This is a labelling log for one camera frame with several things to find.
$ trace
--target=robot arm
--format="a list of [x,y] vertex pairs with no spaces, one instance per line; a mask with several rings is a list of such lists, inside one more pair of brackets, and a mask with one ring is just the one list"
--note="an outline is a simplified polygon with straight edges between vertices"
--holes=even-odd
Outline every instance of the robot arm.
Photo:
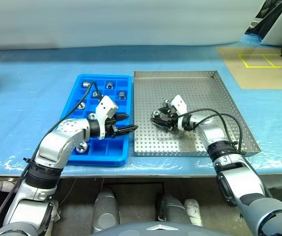
[[[196,123],[206,118],[203,115],[187,114],[170,119],[173,114],[179,116],[187,113],[187,105],[180,95],[172,101],[165,100],[165,107],[157,111],[153,112],[151,121],[167,130],[177,127],[191,131]],[[260,178],[228,140],[223,130],[210,118],[201,123],[196,132],[213,162],[223,198],[231,206],[238,207],[252,234],[282,236],[282,202],[265,197]]]
[[116,121],[128,117],[115,115],[117,109],[118,106],[104,96],[96,107],[95,119],[66,119],[44,137],[6,214],[0,235],[42,236],[46,233],[53,209],[52,195],[73,149],[85,151],[90,137],[114,138],[137,129],[134,125],[117,128]]

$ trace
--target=perforated metal tray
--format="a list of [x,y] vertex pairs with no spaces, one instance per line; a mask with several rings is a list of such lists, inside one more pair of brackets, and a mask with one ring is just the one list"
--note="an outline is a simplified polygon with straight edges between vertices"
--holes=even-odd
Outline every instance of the perforated metal tray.
[[[177,94],[185,100],[188,111],[213,108],[235,116],[243,128],[242,150],[248,156],[261,151],[217,71],[135,71],[134,119],[139,126],[135,131],[135,155],[207,156],[197,133],[177,130],[167,133],[150,122],[152,111]],[[225,120],[230,136],[237,141],[238,126],[230,118]],[[214,121],[223,128],[218,118]]]

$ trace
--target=white wall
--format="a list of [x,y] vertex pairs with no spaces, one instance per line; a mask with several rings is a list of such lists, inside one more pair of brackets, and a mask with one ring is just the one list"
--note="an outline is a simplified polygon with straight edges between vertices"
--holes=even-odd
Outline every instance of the white wall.
[[238,41],[264,0],[0,0],[0,49]]

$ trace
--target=blue plastic tray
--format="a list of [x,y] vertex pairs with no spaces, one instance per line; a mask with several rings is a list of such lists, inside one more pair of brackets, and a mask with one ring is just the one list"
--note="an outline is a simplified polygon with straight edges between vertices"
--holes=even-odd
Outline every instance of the blue plastic tray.
[[[118,105],[116,113],[131,114],[131,98],[132,98],[132,77],[126,75],[94,75],[82,74],[72,88],[71,94],[61,114],[62,118],[67,114],[82,98],[86,88],[83,88],[83,82],[95,81],[100,93],[108,95]],[[113,89],[106,89],[106,83],[113,82]],[[126,99],[119,99],[119,92],[126,93]],[[95,87],[92,86],[90,93],[84,99],[85,109],[76,109],[68,118],[87,118],[90,113],[95,113],[98,98],[92,97]],[[130,124],[130,118],[116,123],[118,128]],[[73,150],[69,161],[69,165],[99,165],[99,166],[122,166],[128,159],[129,135],[123,135],[112,138],[98,140],[97,137],[90,138],[87,142],[89,148],[84,153],[78,153]]]

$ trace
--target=table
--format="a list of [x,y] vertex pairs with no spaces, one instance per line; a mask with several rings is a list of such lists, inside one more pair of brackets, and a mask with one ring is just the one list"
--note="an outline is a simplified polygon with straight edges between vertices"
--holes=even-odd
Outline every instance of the table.
[[[245,35],[241,47],[259,46]],[[133,76],[142,70],[217,70],[262,152],[259,174],[282,173],[282,89],[240,89],[215,46],[113,46],[0,51],[0,176],[18,176],[54,124],[81,73]],[[208,157],[136,157],[133,136],[123,167],[66,166],[63,177],[205,177]]]

